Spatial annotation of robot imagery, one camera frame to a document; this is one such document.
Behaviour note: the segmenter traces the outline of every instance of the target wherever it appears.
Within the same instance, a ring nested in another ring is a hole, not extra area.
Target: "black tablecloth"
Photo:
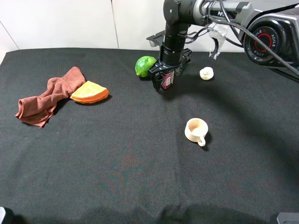
[[[193,53],[158,93],[134,71],[155,51],[33,49],[0,66],[0,206],[19,223],[268,223],[299,212],[299,84],[245,54]],[[58,103],[44,128],[21,123],[18,99],[78,66],[109,89],[94,105]],[[215,77],[203,81],[199,70]],[[209,125],[207,147],[184,136]]]

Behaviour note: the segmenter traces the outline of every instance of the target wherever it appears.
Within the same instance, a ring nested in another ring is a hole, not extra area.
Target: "lime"
[[[154,65],[157,60],[151,56],[143,56],[138,59],[135,65],[136,74],[139,77],[147,77],[148,76],[148,69]]]

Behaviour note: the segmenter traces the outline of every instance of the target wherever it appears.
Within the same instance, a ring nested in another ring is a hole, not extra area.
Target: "brown towel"
[[[38,97],[19,100],[19,112],[15,115],[21,121],[42,127],[52,117],[56,103],[68,98],[85,83],[85,78],[77,67],[72,67],[63,77],[48,80],[48,89]]]

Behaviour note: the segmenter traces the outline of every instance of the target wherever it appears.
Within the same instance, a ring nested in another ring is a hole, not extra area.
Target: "small white cup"
[[[207,131],[208,127],[204,120],[192,118],[187,122],[185,136],[190,141],[197,142],[200,146],[205,146]]]

